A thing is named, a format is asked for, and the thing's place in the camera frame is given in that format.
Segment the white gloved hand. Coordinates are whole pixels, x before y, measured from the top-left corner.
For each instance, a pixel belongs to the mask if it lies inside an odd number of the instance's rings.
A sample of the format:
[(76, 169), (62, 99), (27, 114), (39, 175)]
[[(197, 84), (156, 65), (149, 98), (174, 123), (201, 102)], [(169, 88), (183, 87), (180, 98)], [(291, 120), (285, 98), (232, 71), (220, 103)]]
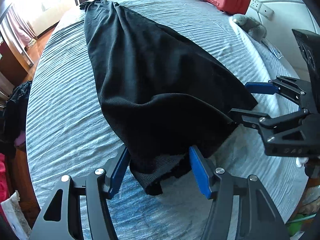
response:
[(308, 157), (297, 157), (296, 158), (296, 166), (298, 168), (303, 167), (309, 161)]

